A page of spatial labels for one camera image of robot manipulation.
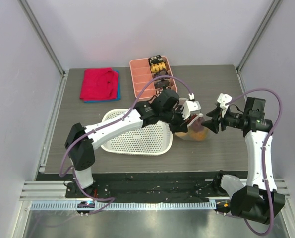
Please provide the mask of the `yellow orange peach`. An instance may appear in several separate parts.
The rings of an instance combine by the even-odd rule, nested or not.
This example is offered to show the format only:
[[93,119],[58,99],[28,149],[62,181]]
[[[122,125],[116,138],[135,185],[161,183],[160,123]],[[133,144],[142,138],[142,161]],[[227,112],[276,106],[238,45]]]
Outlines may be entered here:
[[178,132],[178,133],[175,133],[175,136],[179,137],[179,138],[184,138],[187,136],[187,133],[184,133],[184,132]]

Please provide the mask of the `dark red apple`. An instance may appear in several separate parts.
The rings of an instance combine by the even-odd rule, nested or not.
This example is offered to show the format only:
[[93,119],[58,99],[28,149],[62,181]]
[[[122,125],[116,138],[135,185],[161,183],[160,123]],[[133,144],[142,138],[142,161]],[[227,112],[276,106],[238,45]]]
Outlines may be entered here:
[[203,122],[204,122],[204,118],[199,117],[191,123],[189,129],[194,132],[201,132],[204,130],[204,127],[202,125]]

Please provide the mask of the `orange toy pineapple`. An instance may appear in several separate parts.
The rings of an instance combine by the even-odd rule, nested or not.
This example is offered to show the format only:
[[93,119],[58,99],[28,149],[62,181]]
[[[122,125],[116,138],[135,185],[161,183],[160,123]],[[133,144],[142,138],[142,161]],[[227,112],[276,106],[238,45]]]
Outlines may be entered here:
[[203,128],[200,131],[191,130],[188,133],[189,133],[189,137],[190,137],[191,140],[193,140],[193,141],[204,141],[204,140],[207,139],[207,137],[209,135],[209,130],[207,128]]

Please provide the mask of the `clear polka dot zip bag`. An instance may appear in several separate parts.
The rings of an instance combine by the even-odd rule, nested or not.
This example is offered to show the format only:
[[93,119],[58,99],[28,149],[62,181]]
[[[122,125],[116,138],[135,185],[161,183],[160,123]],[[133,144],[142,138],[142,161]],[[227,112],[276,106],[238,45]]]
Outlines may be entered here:
[[209,129],[202,123],[205,121],[198,101],[190,102],[187,98],[180,98],[175,111],[181,113],[184,123],[179,132],[174,135],[188,141],[204,141],[209,135]]

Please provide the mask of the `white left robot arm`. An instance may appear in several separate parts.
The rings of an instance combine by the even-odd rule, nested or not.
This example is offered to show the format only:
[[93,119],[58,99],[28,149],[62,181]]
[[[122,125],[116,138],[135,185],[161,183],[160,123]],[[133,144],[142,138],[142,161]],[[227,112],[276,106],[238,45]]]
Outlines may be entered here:
[[95,150],[107,141],[160,121],[168,124],[172,133],[187,132],[187,121],[191,115],[188,103],[180,104],[179,95],[165,89],[159,96],[135,102],[125,113],[107,121],[89,127],[83,127],[80,123],[73,125],[65,142],[64,155],[71,159],[78,183],[77,192],[84,198],[93,194],[91,167],[95,163]]

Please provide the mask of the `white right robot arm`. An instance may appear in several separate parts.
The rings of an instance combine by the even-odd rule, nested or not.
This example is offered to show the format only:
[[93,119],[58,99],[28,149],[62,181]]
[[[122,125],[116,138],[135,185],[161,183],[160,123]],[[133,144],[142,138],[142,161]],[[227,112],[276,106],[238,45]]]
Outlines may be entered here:
[[234,113],[229,108],[232,97],[221,93],[217,106],[207,113],[210,120],[202,125],[214,133],[227,127],[240,129],[246,142],[248,154],[248,174],[246,184],[235,175],[219,171],[215,176],[212,189],[215,194],[227,194],[230,202],[217,207],[220,212],[230,212],[233,216],[270,224],[285,204],[285,197],[277,192],[271,161],[273,123],[265,119],[265,100],[249,97],[244,111]]

